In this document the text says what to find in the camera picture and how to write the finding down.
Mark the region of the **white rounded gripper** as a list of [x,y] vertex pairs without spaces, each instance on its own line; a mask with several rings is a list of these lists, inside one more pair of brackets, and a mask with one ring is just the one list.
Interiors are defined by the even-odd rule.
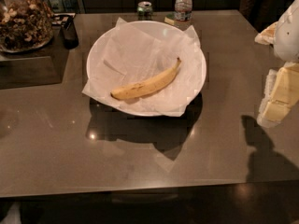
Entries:
[[279,125],[299,101],[299,0],[294,0],[278,22],[263,29],[254,41],[274,44],[275,54],[286,62],[278,71],[269,70],[259,107],[258,124],[272,128]]

